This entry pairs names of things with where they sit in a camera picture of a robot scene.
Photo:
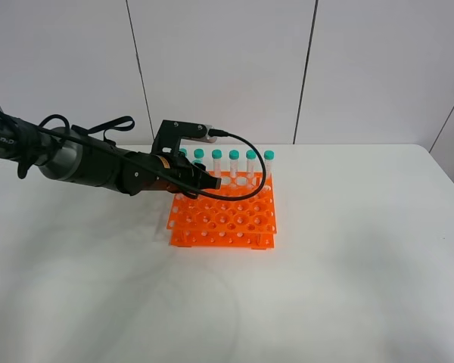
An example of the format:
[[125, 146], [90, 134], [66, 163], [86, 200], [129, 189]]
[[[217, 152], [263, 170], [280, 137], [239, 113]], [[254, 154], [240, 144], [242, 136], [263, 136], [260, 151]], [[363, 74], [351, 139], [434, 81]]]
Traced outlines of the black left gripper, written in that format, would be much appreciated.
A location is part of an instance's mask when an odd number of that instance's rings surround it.
[[222, 184], [222, 179], [211, 175], [205, 166], [193, 166], [187, 157], [181, 157], [179, 154], [174, 157], [168, 153], [131, 152], [126, 157], [142, 165], [140, 168], [130, 162], [123, 164], [120, 181], [129, 195], [136, 195], [141, 191], [182, 192], [181, 188], [160, 177], [159, 174], [186, 184], [185, 191], [188, 193], [194, 193], [194, 190], [219, 190]]

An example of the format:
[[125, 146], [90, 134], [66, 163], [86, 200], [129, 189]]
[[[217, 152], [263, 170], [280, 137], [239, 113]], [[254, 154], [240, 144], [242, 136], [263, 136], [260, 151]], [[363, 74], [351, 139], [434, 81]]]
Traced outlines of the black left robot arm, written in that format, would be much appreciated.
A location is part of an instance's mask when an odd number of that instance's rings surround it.
[[148, 153], [122, 149], [107, 138], [93, 136], [109, 130], [129, 131], [134, 125], [132, 117], [123, 116], [84, 129], [57, 114], [34, 125], [0, 111], [0, 159], [17, 163], [21, 179], [36, 166], [51, 180], [130, 196], [141, 191], [193, 195], [196, 190], [220, 188], [220, 178], [180, 151], [183, 139], [210, 140], [208, 126], [164, 120]]

